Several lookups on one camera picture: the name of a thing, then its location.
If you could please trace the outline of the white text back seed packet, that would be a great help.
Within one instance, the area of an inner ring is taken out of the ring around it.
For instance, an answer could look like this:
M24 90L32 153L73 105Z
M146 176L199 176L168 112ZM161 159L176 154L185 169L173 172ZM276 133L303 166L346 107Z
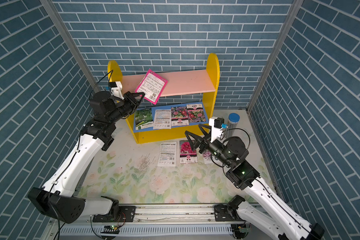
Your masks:
M160 145L158 167L175 167L177 160L177 142L165 142Z

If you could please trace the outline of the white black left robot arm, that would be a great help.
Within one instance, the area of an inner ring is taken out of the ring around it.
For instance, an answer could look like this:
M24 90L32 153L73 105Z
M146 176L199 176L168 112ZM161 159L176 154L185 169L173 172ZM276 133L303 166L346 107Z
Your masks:
M114 221L120 216L118 200L109 197L83 199L74 196L76 187L98 151L114 141L115 123L134 114L145 93L126 92L123 98L100 91L89 103L93 118L80 131L76 145L53 176L40 188L32 188L29 200L45 216L71 224L80 217L96 216Z

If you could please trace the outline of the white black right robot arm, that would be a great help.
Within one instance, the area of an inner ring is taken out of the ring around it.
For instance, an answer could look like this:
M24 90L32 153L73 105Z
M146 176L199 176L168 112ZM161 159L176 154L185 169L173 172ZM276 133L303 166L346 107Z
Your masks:
M258 211L236 195L227 204L233 218L248 221L273 240L320 240L324 236L325 230L320 224L311 224L292 210L246 160L249 150L240 137L223 140L221 135L227 132L224 124L220 129L206 125L199 127L202 137L185 132L191 148L201 154L210 152L224 168L228 168L225 176L234 187L252 197L266 211Z

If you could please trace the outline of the pink back seed packet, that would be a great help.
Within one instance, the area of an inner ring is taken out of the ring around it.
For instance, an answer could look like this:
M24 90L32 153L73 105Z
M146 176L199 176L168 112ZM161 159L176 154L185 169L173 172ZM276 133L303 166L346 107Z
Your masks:
M156 105L168 81L149 69L135 89L136 93L144 93L144 99Z

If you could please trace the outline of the purple flower seed packet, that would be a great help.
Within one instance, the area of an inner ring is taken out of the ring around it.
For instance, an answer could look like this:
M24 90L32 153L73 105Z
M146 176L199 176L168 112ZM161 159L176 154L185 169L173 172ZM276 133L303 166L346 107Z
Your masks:
M213 164L213 156L209 151L205 151L204 153L202 153L202 156L206 165Z

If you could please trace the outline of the pink hollyhock seed packet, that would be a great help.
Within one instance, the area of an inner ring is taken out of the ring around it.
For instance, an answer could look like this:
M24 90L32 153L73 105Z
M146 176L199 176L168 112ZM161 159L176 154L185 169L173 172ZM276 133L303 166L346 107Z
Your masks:
M180 164L195 164L198 162L197 152L192 150L188 141L180 141Z

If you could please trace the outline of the mixed aster flower seed packet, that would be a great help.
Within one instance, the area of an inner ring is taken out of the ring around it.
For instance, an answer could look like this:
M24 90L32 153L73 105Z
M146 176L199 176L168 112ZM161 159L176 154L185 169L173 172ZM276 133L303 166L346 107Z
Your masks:
M202 104L188 104L187 112L190 124L206 121L206 115Z

